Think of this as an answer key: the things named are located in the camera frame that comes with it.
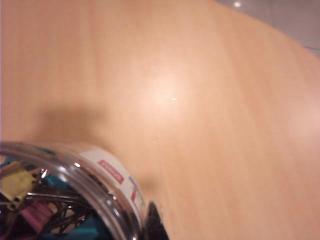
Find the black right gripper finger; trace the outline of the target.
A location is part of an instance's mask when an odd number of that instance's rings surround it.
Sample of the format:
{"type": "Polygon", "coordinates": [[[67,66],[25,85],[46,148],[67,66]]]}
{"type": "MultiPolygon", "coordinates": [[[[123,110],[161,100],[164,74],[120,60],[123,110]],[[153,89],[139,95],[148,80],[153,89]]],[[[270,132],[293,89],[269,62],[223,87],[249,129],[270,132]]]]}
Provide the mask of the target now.
{"type": "Polygon", "coordinates": [[[145,240],[169,240],[169,235],[154,201],[150,201],[147,208],[145,227],[145,240]]]}

